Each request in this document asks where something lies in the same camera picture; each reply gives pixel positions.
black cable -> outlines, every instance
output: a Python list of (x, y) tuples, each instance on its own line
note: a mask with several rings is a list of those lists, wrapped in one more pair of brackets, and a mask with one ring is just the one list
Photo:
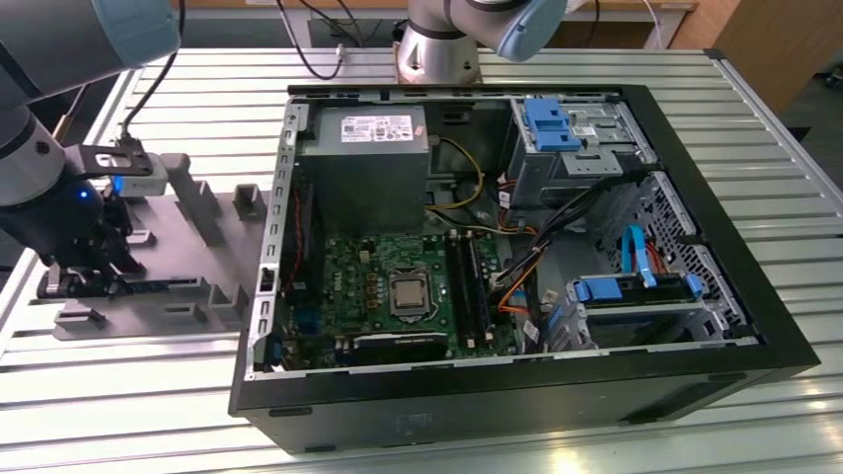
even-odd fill
[(330, 75), (325, 76), (319, 72), (317, 72), (317, 70), (314, 69), (314, 66), (311, 66), (311, 63), (307, 61), (307, 57), (305, 57), (305, 51), (302, 51), (302, 46), (299, 46), (299, 40), (297, 39), (295, 33), (293, 32), (293, 27), (290, 26), (290, 17), (287, 17), (287, 10), (285, 9), (285, 6), (281, 3), (281, 0), (275, 0), (275, 5), (278, 6), (281, 19), (285, 21), (287, 33), (290, 34), (290, 41), (293, 41), (293, 47), (295, 47), (295, 51), (299, 53), (299, 57), (302, 58), (302, 63), (305, 64), (305, 67), (307, 68), (310, 73), (314, 75), (314, 77), (317, 77), (318, 79), (322, 79), (323, 81), (330, 81), (331, 79), (338, 77), (338, 74), (341, 73), (341, 68), (343, 67), (343, 62), (345, 62), (343, 56), (341, 56), (341, 60), (338, 61), (338, 66)]
[(591, 42), (594, 41), (594, 36), (597, 35), (597, 27), (601, 24), (601, 0), (594, 0), (594, 21), (591, 22), (591, 29), (589, 31), (589, 38), (585, 42), (578, 44), (577, 47), (590, 47)]
[(317, 15), (319, 15), (323, 18), (323, 21), (326, 22), (329, 27), (331, 27), (334, 29), (335, 32), (338, 32), (341, 35), (349, 37), (357, 47), (363, 47), (359, 39), (357, 39), (355, 36), (351, 33), (349, 33), (349, 30), (346, 30), (343, 28), (343, 24), (338, 20), (331, 18), (326, 14), (326, 12), (323, 12), (319, 8), (317, 8), (314, 5), (311, 5), (307, 0), (299, 0), (299, 1), (302, 2), (302, 5), (305, 5), (305, 8), (307, 8), (311, 12), (314, 12)]
[(525, 301), (527, 304), (527, 311), (530, 312), (530, 322), (539, 330), (538, 341), (527, 339), (531, 344), (526, 345), (526, 354), (539, 354), (545, 351), (545, 339), (547, 333), (546, 317), (542, 313), (542, 300), (539, 299), (539, 272), (534, 272), (527, 276), (523, 283), (525, 287)]
[(367, 36), (366, 42), (370, 42), (374, 36), (378, 34), (378, 30), (381, 30), (381, 25), (383, 25), (383, 20), (378, 20), (378, 23), (375, 23), (374, 29), (371, 30), (371, 33)]
[(343, 10), (346, 10), (346, 14), (349, 15), (349, 19), (355, 24), (355, 33), (358, 33), (358, 38), (361, 39), (361, 47), (367, 47), (367, 40), (365, 39), (365, 32), (361, 30), (361, 24), (358, 23), (358, 19), (355, 18), (355, 15), (353, 14), (353, 10), (351, 10), (351, 8), (349, 8), (349, 5), (346, 5), (346, 0), (338, 0), (338, 2), (341, 3), (341, 7), (343, 7)]
[[(187, 17), (187, 7), (185, 4), (186, 4), (186, 0), (179, 0), (179, 38), (181, 39), (185, 38), (185, 19)], [(122, 126), (123, 131), (121, 133), (123, 138), (133, 137), (133, 134), (130, 133), (130, 125), (133, 124), (133, 120), (135, 120), (135, 117), (138, 116), (139, 112), (147, 105), (150, 98), (154, 96), (154, 93), (159, 89), (161, 83), (167, 77), (170, 68), (173, 67), (173, 63), (175, 62), (175, 57), (178, 55), (179, 55), (179, 50), (177, 50), (175, 53), (170, 55), (170, 58), (167, 59), (167, 63), (163, 66), (161, 73), (158, 74), (157, 81), (154, 82), (153, 86), (150, 86), (150, 90), (147, 91), (147, 93), (145, 94), (139, 102), (135, 104), (135, 106), (133, 107), (133, 111), (127, 115), (126, 120), (123, 120), (123, 126)]]
[(502, 281), (521, 269), (525, 269), (533, 263), (533, 259), (542, 257), (545, 249), (554, 239), (554, 234), (587, 214), (603, 192), (617, 186), (641, 182), (650, 176), (653, 171), (658, 171), (660, 169), (660, 165), (643, 165), (639, 170), (623, 176), (605, 178), (579, 193), (579, 195), (557, 210), (551, 218), (546, 220), (545, 225), (539, 228), (533, 242), (530, 243), (530, 253), (502, 270), (497, 280)]

motherboard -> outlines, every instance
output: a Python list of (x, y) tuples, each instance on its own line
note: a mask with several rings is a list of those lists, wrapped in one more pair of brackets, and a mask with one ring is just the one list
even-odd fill
[(355, 365), (367, 348), (385, 362), (402, 345), (393, 362), (517, 354), (510, 316), (477, 298), (499, 266), (486, 233), (330, 239), (322, 305), (295, 313), (302, 335), (318, 336), (299, 345), (311, 368)]

slatted aluminum table surface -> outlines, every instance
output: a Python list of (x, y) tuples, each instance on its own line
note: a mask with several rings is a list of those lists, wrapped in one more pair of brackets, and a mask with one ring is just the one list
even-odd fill
[[(310, 51), (329, 68), (333, 51)], [(127, 73), (89, 141), (106, 143), (162, 61)], [(645, 84), (764, 264), (824, 364), (669, 424), (291, 457), (227, 414), (237, 334), (58, 341), (33, 305), (33, 252), (0, 298), (0, 471), (656, 473), (843, 471), (843, 209), (840, 192), (726, 61), (698, 51), (482, 55), (487, 83)], [(389, 50), (354, 51), (338, 83), (393, 81)], [(133, 132), (186, 152), (215, 191), (269, 186), (291, 50), (186, 50)]]

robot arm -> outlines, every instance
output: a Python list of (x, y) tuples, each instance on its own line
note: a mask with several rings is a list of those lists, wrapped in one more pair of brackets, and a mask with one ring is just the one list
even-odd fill
[[(133, 226), (121, 197), (90, 178), (153, 171), (137, 140), (63, 148), (27, 104), (142, 67), (179, 47), (166, 0), (0, 2), (0, 227), (46, 265), (103, 286), (143, 266), (130, 256)], [(110, 171), (98, 157), (122, 156)]]
[(526, 61), (545, 47), (567, 0), (411, 0), (410, 25), (398, 52), (402, 79), (417, 84), (477, 80), (477, 43)]

ram slot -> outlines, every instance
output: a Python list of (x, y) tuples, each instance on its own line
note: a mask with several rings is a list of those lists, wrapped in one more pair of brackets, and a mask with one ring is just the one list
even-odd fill
[(467, 264), (470, 274), (467, 275), (467, 280), (471, 289), (470, 296), (474, 310), (474, 320), (477, 321), (479, 328), (481, 340), (491, 343), (493, 335), (491, 315), (489, 314), (489, 296), (486, 295), (486, 282), (483, 281), (479, 254), (477, 252), (475, 239), (473, 238), (471, 232), (469, 238), (465, 239), (463, 242), (469, 247), (467, 254), (470, 255), (470, 262)]
[[(489, 319), (489, 308), (483, 304), (485, 289), (475, 248), (467, 235), (451, 233), (446, 236), (446, 264), (461, 346), (474, 349), (486, 338), (483, 314)], [(481, 307), (485, 307), (485, 313), (478, 313)]]

